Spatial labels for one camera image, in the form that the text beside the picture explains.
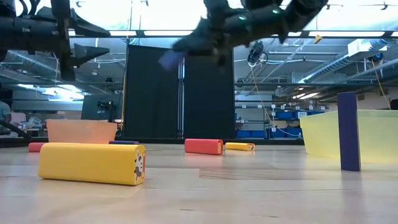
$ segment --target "yellow plastic bin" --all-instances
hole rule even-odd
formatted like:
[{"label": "yellow plastic bin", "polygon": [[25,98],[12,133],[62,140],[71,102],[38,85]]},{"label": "yellow plastic bin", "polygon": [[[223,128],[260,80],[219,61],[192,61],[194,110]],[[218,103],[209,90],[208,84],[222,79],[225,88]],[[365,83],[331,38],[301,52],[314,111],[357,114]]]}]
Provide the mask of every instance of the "yellow plastic bin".
[{"label": "yellow plastic bin", "polygon": [[49,142],[109,144],[118,125],[105,121],[48,119]]},{"label": "yellow plastic bin", "polygon": [[[305,150],[314,156],[340,159],[337,111],[300,119]],[[398,162],[398,111],[358,110],[362,162]]]}]

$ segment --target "orange plastic bin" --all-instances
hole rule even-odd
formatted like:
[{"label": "orange plastic bin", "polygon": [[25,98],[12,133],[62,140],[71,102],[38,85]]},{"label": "orange plastic bin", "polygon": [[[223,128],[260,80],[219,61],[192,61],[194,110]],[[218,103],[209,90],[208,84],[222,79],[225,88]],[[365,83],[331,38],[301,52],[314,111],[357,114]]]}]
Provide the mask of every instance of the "orange plastic bin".
[{"label": "orange plastic bin", "polygon": [[117,124],[105,121],[48,119],[49,142],[109,144]]}]

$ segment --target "red foam block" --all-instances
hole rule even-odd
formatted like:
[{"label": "red foam block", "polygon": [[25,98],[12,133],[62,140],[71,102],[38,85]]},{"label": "red foam block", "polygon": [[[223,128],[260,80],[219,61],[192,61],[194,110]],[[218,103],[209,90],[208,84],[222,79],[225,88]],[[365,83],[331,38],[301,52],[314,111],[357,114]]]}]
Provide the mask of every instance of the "red foam block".
[{"label": "red foam block", "polygon": [[222,155],[223,141],[214,139],[186,139],[185,152]]},{"label": "red foam block", "polygon": [[29,146],[28,146],[29,152],[40,152],[42,146],[45,143],[46,142],[32,142],[32,143],[29,143]]}]

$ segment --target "yellow cylinder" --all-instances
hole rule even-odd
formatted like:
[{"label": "yellow cylinder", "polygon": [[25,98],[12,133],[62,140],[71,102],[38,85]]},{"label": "yellow cylinder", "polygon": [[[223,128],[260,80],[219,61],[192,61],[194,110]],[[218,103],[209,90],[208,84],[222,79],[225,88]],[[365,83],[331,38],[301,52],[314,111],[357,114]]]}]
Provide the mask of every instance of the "yellow cylinder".
[{"label": "yellow cylinder", "polygon": [[253,143],[235,143],[229,142],[225,144],[226,149],[230,150],[240,150],[240,151],[255,151],[256,145]]},{"label": "yellow cylinder", "polygon": [[138,185],[145,177],[141,145],[47,143],[37,174],[44,179]]}]

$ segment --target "wooden table surface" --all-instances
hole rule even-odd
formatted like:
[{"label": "wooden table surface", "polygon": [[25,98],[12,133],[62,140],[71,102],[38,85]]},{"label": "wooden table surface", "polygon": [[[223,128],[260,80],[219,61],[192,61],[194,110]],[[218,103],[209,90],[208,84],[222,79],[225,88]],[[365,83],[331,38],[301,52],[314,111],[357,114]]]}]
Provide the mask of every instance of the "wooden table surface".
[{"label": "wooden table surface", "polygon": [[398,165],[340,162],[301,146],[185,154],[146,145],[137,187],[41,180],[39,154],[0,149],[0,223],[397,223]]}]

